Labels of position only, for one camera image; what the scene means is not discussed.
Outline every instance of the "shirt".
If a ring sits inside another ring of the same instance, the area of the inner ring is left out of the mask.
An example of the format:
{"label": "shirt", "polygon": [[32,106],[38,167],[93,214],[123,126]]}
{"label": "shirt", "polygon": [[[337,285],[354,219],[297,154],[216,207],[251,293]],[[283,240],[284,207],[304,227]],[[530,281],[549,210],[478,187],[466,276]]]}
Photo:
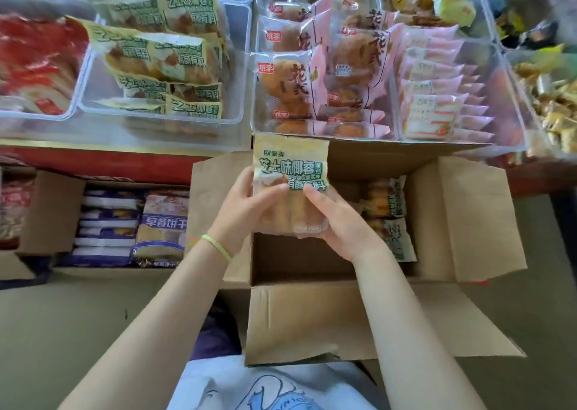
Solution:
{"label": "shirt", "polygon": [[350,362],[245,367],[242,355],[188,362],[168,410],[390,410]]}

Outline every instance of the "floor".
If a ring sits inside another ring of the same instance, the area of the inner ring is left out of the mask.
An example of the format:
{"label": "floor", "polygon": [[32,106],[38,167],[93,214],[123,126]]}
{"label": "floor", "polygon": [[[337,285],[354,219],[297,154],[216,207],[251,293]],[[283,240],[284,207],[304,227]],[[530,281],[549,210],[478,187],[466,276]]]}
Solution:
{"label": "floor", "polygon": [[[527,358],[459,363],[489,410],[572,409],[575,282],[549,198],[517,199],[515,208],[529,270],[463,289]],[[57,275],[47,285],[0,292],[0,408],[55,409],[164,279]],[[247,301],[242,292],[228,298],[240,310]],[[368,367],[378,372],[376,362]]]}

